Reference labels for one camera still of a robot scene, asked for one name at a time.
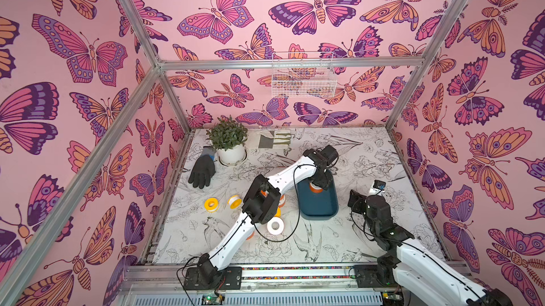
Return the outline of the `teal plastic storage box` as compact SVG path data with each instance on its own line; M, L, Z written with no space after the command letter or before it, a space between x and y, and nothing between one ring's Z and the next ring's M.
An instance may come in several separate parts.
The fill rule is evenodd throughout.
M319 192L313 191L314 188L309 180L297 184L299 210L302 217L311 221L325 221L336 216L339 211L339 202L334 182L327 189Z

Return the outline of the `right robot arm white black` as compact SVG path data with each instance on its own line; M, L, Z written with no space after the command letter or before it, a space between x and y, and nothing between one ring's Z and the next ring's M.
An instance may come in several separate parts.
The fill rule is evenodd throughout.
M437 258L412 233L393 221L382 195L350 191L351 214L363 216L357 226L385 252L377 258L377 279L397 283L427 305L511 305L498 289L488 290Z

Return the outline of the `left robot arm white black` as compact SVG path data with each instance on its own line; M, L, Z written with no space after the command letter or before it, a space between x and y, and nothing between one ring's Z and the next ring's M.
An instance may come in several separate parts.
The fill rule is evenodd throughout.
M297 184L308 180L318 188L327 189L333 183L329 169L339 158L333 146L322 150L308 149L291 166L275 175L258 175L253 180L242 203L241 213L227 235L210 252L200 256L197 272L203 285L221 281L224 270L234 254L258 225L265 225L275 216L281 197Z

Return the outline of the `white tape roll front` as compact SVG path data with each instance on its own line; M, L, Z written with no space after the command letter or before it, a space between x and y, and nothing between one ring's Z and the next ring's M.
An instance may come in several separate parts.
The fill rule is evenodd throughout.
M273 217L267 223L268 233L274 236L280 235L284 232L285 224L280 217Z

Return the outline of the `small yellow white tape roll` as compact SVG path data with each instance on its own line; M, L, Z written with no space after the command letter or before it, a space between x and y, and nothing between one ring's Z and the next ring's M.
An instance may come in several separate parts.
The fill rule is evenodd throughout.
M233 195L228 200L230 209L236 209L242 203L242 199L239 195Z

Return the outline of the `yellow tape roll left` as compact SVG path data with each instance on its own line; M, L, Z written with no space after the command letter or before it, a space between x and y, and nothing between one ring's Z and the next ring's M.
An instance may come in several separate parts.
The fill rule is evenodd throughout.
M204 208L207 212L216 212L219 209L219 200L217 198L209 198L204 203Z

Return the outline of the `folded green white cloth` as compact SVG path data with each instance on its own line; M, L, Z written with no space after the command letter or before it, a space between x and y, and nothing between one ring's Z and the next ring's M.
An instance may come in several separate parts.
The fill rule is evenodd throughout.
M288 149L291 142L292 133L290 130L263 130L259 132L258 148Z

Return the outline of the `potted green plant white pot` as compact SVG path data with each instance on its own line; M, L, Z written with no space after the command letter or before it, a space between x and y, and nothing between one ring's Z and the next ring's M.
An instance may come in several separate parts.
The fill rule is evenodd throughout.
M246 156L245 142L248 130L232 117L218 118L217 124L207 130L208 140L224 165L237 165Z

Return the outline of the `black work glove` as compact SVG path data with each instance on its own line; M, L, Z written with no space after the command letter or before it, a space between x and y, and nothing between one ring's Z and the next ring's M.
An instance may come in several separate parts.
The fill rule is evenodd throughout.
M215 149L211 146L205 146L202 149L200 157L196 160L188 179L188 183L193 188L203 189L210 186L211 179L216 172L214 164L215 153Z

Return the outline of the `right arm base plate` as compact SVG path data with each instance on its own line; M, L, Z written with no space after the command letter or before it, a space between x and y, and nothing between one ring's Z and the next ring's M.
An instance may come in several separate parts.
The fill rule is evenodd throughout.
M381 265L355 265L353 273L359 288L396 288L393 269Z

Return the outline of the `aluminium front rail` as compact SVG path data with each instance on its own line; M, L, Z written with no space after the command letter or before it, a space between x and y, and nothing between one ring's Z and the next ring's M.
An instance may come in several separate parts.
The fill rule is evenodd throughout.
M427 305L409 290L359 288L355 265L375 263L258 264L242 268L239 290L186 290L181 266L129 269L115 305ZM471 280L464 263L450 266Z

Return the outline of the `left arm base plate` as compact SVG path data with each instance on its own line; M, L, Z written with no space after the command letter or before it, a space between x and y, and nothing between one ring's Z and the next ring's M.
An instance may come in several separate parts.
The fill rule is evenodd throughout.
M190 268L185 274L183 287L186 290L239 290L241 283L242 268L238 266L213 273L205 273L199 268Z

